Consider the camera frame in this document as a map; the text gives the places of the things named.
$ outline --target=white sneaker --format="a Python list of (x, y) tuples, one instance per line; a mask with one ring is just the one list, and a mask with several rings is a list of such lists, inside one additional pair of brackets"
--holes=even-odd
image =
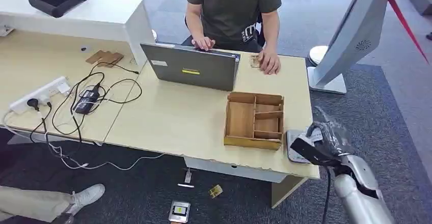
[(105, 186), (102, 184), (93, 185), (83, 191), (76, 193), (72, 192), (74, 204), (67, 211), (68, 214), (75, 215), (82, 207), (94, 203), (105, 193)]

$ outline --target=carpet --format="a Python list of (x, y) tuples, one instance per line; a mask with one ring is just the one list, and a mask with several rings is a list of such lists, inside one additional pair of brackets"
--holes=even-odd
[[(432, 223), (432, 186), (381, 68), (354, 65), (345, 80), (346, 95), (312, 92), (312, 105), (320, 106), (350, 131), (353, 147), (375, 172), (397, 223)], [(73, 142), (64, 144), (76, 147)], [(178, 187), (185, 174), (180, 157), (144, 159), (129, 171), (112, 166), (87, 171), (67, 169), (43, 144), (11, 145), (7, 149), (7, 157), (3, 152), (0, 159), (9, 167), (1, 172), (0, 185), (72, 192), (105, 184), (105, 195), (78, 213), (77, 224), (169, 223), (172, 200), (192, 204), (189, 223), (320, 223), (325, 200), (324, 171), (321, 180), (308, 180), (272, 210), (268, 182), (194, 171), (195, 188)], [(111, 145), (83, 145), (77, 159), (90, 165), (110, 160), (128, 167), (144, 155), (157, 154)], [(224, 192), (211, 199), (208, 190), (216, 184)], [(17, 216), (3, 223), (43, 222)], [(347, 223), (333, 189), (327, 223)]]

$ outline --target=red rope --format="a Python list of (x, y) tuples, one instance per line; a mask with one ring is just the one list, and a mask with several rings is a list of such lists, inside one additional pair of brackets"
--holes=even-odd
[(396, 13), (397, 17), (400, 20), (400, 23), (403, 25), (403, 27), (405, 28), (405, 30), (407, 31), (408, 35), (411, 37), (411, 40), (413, 40), (414, 44), (416, 45), (417, 49), (420, 51), (421, 55), (423, 55), (424, 59), (426, 60), (426, 62), (428, 64), (429, 60), (427, 60), (426, 55), (424, 54), (423, 50), (420, 47), (420, 44), (417, 42), (416, 37), (414, 36), (413, 32), (411, 31), (407, 21), (405, 20), (404, 16), (402, 15), (402, 12), (399, 8), (399, 6), (397, 5), (395, 0), (389, 0), (390, 5), (392, 6), (394, 12)]

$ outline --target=floor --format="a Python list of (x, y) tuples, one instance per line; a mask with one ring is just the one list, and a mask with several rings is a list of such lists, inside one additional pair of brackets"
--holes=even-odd
[[(306, 56), (311, 47), (330, 41), (350, 0), (282, 2), (278, 51)], [(432, 19), (420, 16), (409, 0), (397, 2), (432, 61), (432, 43), (424, 37), (432, 31)], [(188, 36), (183, 22), (186, 0), (145, 0), (145, 5), (160, 41), (180, 43)], [(417, 51), (389, 6), (379, 47), (359, 63), (382, 67), (418, 154), (432, 179), (432, 67)]]

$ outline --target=speaker grille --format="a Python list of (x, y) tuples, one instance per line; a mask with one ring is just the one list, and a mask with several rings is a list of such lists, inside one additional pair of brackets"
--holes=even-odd
[(372, 43), (369, 40), (363, 40), (357, 43), (356, 50), (357, 51), (364, 51), (370, 47)]

